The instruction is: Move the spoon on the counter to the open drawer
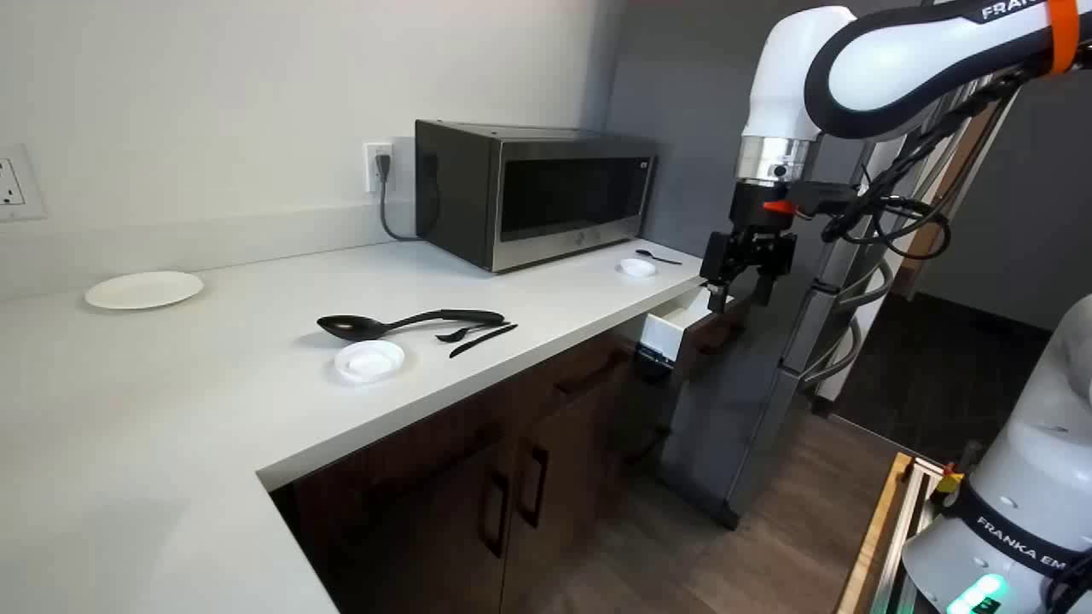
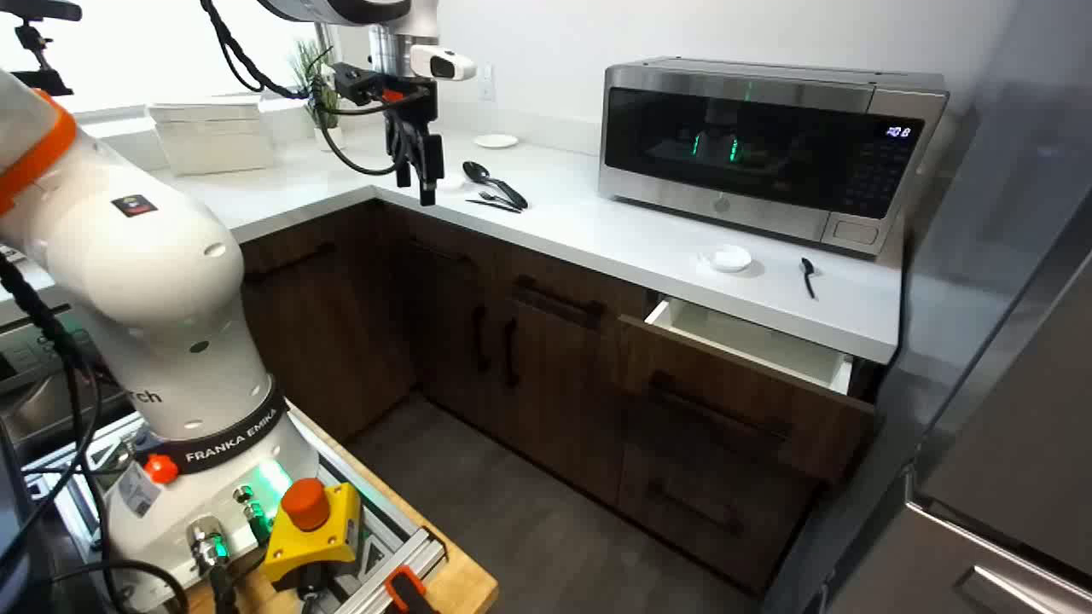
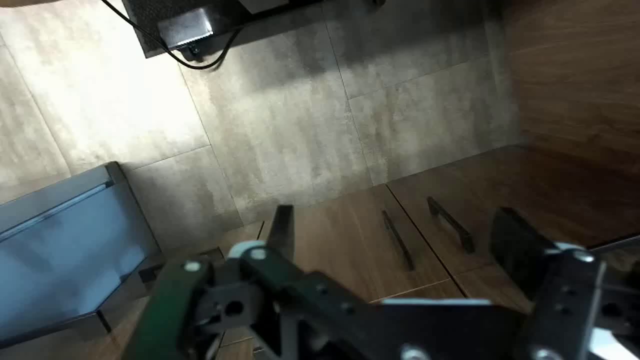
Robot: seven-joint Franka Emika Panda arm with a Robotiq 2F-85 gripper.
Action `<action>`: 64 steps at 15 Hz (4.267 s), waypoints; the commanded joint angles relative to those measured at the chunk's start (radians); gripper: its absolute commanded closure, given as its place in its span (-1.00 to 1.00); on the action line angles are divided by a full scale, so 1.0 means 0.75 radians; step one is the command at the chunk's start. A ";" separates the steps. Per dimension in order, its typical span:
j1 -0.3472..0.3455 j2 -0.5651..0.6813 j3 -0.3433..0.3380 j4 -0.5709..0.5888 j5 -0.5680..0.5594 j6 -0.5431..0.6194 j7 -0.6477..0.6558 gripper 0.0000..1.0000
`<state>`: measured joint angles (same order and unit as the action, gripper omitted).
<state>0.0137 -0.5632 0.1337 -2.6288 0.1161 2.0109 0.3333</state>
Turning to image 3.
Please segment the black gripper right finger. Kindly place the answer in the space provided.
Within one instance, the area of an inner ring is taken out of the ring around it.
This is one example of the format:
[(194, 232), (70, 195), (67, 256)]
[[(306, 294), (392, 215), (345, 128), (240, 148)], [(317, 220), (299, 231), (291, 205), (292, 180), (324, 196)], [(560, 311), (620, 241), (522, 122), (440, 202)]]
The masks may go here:
[(490, 255), (528, 301), (536, 298), (559, 253), (560, 249), (514, 209), (496, 210), (490, 229)]

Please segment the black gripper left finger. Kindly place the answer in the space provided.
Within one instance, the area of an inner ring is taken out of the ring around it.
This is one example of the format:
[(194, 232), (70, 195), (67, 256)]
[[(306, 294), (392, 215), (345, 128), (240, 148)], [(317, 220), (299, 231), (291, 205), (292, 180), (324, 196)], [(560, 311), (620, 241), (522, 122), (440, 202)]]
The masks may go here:
[(268, 232), (268, 244), (276, 249), (285, 259), (295, 256), (295, 206), (282, 205), (276, 209), (273, 229)]

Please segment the robot base mount platform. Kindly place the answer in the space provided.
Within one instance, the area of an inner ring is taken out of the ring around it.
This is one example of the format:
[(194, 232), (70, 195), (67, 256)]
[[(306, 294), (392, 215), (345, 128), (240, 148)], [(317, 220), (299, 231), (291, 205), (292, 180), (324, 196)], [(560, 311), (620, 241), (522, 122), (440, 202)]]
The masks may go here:
[(376, 12), (386, 0), (122, 0), (146, 59), (189, 60), (222, 51), (235, 35), (247, 44), (321, 22), (327, 5), (348, 14), (350, 6)]

